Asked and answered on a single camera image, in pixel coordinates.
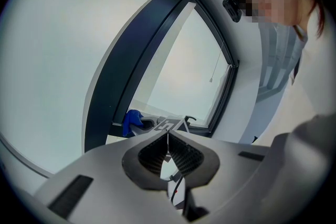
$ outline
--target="black slot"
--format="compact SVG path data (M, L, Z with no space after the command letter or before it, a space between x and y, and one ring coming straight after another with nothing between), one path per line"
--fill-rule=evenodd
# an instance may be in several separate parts
M255 161L262 162L264 157L263 155L247 152L247 151L242 151L238 154L238 156L245 157L248 159L254 159Z
M48 208L60 217L67 219L92 181L91 177L77 176Z

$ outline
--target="blue object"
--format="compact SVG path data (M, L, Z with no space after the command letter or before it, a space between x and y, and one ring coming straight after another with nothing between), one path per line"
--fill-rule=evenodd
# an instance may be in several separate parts
M140 118L142 118L143 115L141 115L140 111L131 109L126 113L125 119L124 119L124 126L122 129L122 136L126 136L131 132L130 124L134 124L136 126L143 126L143 123L141 122Z

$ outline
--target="window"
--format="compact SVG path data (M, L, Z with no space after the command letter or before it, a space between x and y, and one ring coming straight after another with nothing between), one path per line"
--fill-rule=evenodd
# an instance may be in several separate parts
M208 127L224 88L228 63L215 37L189 3L175 21L134 94L129 109L144 115L192 116Z

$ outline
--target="woman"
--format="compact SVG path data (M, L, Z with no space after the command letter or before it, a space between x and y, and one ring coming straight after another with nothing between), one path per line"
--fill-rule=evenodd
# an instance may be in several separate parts
M274 137L290 133L316 115L336 112L335 23L321 0L237 0L246 16L293 26L307 33L297 75L291 74L272 121L254 144L270 146Z

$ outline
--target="cable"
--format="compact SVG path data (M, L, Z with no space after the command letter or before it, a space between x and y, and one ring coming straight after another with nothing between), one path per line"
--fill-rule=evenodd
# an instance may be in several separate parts
M216 62L216 65L215 65L214 72L212 73L212 76L211 76L211 78L210 78L209 82L212 82L212 78L213 78L213 76L214 76L214 73L215 73L215 71L216 71L216 67L217 67L217 64L218 64L219 57L221 56L221 52L222 52L222 47L223 47L223 44L224 44L224 40L223 40L223 42L222 42L222 46L221 46L221 49L220 49L220 51L219 51L219 55L218 55L218 58L217 58L217 62Z
M172 195L172 198L170 199L171 202L173 202L174 200L174 197L175 197L175 193L177 191L177 188L178 186L180 185L180 183L182 182L182 179L183 179L183 176L180 177L180 180L177 182L176 186L175 186L175 189L174 189L174 192L173 192L173 195Z

